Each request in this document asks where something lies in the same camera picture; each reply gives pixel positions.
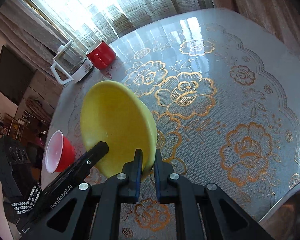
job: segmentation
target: mug handle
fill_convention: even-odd
[[[61,80],[61,78],[59,77],[57,71],[56,71],[56,67],[58,70],[60,70],[63,74],[65,74],[68,78],[66,80]],[[52,74],[54,75],[54,77],[56,78],[56,80],[58,81],[58,83],[60,85],[64,85],[68,82],[70,82],[71,80],[73,80],[73,78],[61,67],[59,67],[59,64],[57,62],[54,62],[52,64],[52,66],[50,67]]]
[[[102,61],[102,59],[99,57],[98,54],[95,54],[95,55],[93,56],[93,62],[94,62],[94,63],[97,63],[97,64],[95,65],[95,67],[96,67],[97,69],[105,69],[105,68],[107,68],[106,63],[104,63],[104,62]]]

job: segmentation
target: plastic lid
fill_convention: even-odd
[[[71,43],[72,43],[72,41],[69,41],[66,45],[61,45],[59,47],[59,49],[58,49],[57,55],[55,55],[55,57],[53,58],[53,60],[55,60],[56,58],[58,58],[66,50],[66,48],[68,48],[70,46]]]

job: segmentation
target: metal screw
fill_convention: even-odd
[[[213,184],[213,183],[209,183],[207,185],[208,190],[216,190],[217,189],[217,185]]]
[[[86,190],[86,189],[88,189],[88,187],[89,187],[89,184],[88,184],[88,183],[81,183],[81,184],[79,185],[79,189],[80,189],[80,190]]]
[[[179,179],[180,178],[179,174],[177,174],[177,173],[171,173],[169,177],[170,177],[170,179]]]
[[[117,179],[125,179],[126,177],[127,177],[127,175],[124,174],[124,173],[119,173],[119,174],[117,175]]]

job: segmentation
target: red mug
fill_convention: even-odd
[[[94,44],[86,55],[97,69],[107,68],[115,58],[115,52],[104,41]]]

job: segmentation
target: yellow bowl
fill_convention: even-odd
[[[142,179],[153,166],[157,128],[146,105],[123,84],[101,81],[83,100],[80,128],[85,148],[90,150],[99,141],[109,145],[109,152],[96,167],[107,178],[120,173],[125,163],[133,161],[141,149]]]

